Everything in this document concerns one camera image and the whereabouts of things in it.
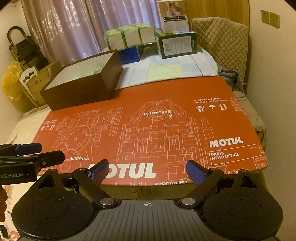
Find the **purple curtain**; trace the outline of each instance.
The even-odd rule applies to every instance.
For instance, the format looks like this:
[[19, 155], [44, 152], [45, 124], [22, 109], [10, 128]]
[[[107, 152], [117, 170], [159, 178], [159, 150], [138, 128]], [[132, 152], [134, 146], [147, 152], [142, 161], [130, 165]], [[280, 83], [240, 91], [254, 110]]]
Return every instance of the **purple curtain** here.
[[68, 64], [99, 53], [104, 31], [132, 23], [159, 27], [157, 0], [22, 0], [41, 51]]

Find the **yellow plastic bag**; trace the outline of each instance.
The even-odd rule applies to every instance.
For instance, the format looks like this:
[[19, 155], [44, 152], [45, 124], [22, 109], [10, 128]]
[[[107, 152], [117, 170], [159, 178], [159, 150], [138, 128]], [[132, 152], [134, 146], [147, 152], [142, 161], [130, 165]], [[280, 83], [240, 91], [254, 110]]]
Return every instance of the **yellow plastic bag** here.
[[27, 112], [33, 109], [33, 107], [28, 97], [17, 84], [17, 81], [21, 77], [23, 71], [24, 70], [22, 69], [20, 63], [13, 61], [3, 76], [2, 90], [17, 110]]

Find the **open box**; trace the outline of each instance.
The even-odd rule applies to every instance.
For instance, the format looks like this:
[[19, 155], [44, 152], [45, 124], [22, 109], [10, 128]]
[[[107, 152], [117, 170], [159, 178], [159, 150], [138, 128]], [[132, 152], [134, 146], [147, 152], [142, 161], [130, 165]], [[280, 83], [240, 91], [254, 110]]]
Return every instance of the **open box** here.
[[122, 73], [117, 50], [64, 66], [41, 91], [52, 110], [111, 99]]

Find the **metal screw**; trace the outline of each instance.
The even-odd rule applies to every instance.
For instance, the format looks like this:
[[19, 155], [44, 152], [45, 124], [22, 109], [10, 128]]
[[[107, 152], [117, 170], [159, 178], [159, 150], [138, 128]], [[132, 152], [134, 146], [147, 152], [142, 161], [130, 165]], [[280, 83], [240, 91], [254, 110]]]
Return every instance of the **metal screw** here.
[[114, 203], [114, 199], [113, 198], [103, 198], [101, 199], [100, 203], [103, 204], [103, 205], [106, 205], [106, 206], [109, 206], [109, 205], [112, 205]]
[[183, 198], [181, 200], [181, 203], [183, 203], [184, 205], [193, 205], [195, 203], [195, 200], [193, 198], [187, 197]]

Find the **electrical outlet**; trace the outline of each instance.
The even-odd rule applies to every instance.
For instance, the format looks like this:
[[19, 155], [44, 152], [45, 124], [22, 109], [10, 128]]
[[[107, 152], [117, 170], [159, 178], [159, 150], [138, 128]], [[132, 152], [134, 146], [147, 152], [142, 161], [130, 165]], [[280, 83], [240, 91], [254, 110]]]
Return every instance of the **electrical outlet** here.
[[265, 10], [261, 10], [261, 20], [263, 23], [269, 24], [269, 12]]
[[279, 28], [279, 19], [280, 19], [280, 17], [278, 14], [271, 12], [269, 24], [275, 28]]

